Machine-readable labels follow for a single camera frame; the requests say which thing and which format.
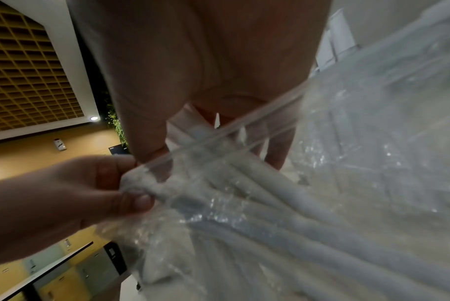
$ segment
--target white wall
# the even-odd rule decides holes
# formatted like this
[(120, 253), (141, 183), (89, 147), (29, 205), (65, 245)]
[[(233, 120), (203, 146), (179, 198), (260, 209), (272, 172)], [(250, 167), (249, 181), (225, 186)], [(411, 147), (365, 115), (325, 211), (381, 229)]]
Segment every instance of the white wall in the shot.
[(343, 7), (357, 43), (366, 47), (414, 21), (439, 1), (334, 0), (331, 13)]

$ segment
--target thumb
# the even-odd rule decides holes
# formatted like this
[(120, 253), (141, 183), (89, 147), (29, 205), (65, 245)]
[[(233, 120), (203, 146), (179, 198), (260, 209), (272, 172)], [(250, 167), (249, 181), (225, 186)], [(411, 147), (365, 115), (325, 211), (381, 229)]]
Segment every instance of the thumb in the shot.
[(146, 194), (94, 190), (78, 207), (82, 208), (81, 218), (107, 219), (147, 212), (153, 206), (154, 198)]

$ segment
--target hand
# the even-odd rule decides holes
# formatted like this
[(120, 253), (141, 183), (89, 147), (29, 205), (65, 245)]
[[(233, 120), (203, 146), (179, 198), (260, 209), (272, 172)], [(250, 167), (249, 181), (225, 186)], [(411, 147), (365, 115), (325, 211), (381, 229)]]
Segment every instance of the hand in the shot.
[(104, 219), (148, 211), (154, 200), (118, 191), (132, 156), (81, 157), (0, 181), (0, 263), (36, 253)]
[[(166, 120), (191, 102), (221, 122), (307, 79), (331, 0), (70, 0), (130, 149), (167, 152)], [(279, 169), (293, 139), (271, 139)]]

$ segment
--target transparent plastic sheet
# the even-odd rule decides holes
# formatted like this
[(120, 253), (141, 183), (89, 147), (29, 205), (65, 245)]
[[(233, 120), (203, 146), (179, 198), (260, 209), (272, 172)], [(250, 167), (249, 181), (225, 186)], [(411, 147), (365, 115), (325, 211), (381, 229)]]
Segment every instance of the transparent plastic sheet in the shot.
[[(98, 228), (142, 296), (450, 301), (450, 18), (425, 22), (224, 129), (177, 114), (121, 180), (156, 207)], [(281, 172), (252, 154), (293, 132)]]

